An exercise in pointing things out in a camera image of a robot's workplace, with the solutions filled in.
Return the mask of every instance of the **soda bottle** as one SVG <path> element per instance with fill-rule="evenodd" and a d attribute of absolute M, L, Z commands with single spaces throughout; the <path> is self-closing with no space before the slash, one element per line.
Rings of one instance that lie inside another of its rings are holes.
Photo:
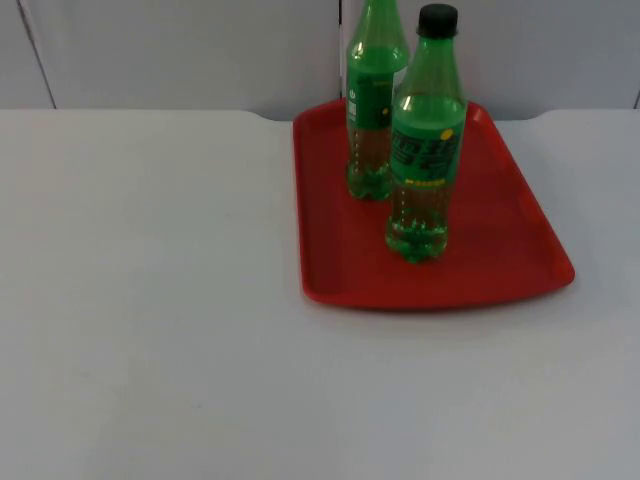
<path fill-rule="evenodd" d="M 356 198 L 391 192 L 391 105 L 409 63 L 396 0 L 367 0 L 347 50 L 347 184 Z"/>
<path fill-rule="evenodd" d="M 394 101 L 387 245 L 412 263 L 447 246 L 447 211 L 467 114 L 455 54 L 458 11 L 420 10 L 419 43 Z"/>

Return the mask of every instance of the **green label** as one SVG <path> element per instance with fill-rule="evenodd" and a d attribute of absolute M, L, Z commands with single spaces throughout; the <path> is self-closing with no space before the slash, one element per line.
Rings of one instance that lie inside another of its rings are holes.
<path fill-rule="evenodd" d="M 391 125 L 393 73 L 347 72 L 347 118 L 352 127 L 377 130 Z"/>
<path fill-rule="evenodd" d="M 393 122 L 391 171 L 399 183 L 440 188 L 453 183 L 458 170 L 464 122 L 439 129 L 420 129 Z"/>

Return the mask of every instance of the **bottle cap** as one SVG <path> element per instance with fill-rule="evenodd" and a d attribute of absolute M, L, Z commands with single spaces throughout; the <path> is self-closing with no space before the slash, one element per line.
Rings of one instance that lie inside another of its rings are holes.
<path fill-rule="evenodd" d="M 458 10 L 444 3 L 431 3 L 420 9 L 418 35 L 427 38 L 451 38 L 458 28 Z"/>

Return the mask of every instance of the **white table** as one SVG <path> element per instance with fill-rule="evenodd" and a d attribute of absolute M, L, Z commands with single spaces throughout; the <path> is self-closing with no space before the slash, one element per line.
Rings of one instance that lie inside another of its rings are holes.
<path fill-rule="evenodd" d="M 640 113 L 500 124 L 577 279 L 443 314 L 302 297 L 290 128 L 0 113 L 2 478 L 637 478 Z"/>

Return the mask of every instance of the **red tray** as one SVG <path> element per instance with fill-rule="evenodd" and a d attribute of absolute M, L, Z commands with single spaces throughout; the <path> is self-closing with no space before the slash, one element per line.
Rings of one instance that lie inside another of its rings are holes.
<path fill-rule="evenodd" d="M 383 309 L 510 302 L 573 281 L 573 266 L 489 114 L 469 105 L 449 213 L 449 246 L 412 265 L 386 246 L 388 202 L 354 200 L 345 184 L 344 101 L 294 122 L 302 287 L 334 305 Z"/>

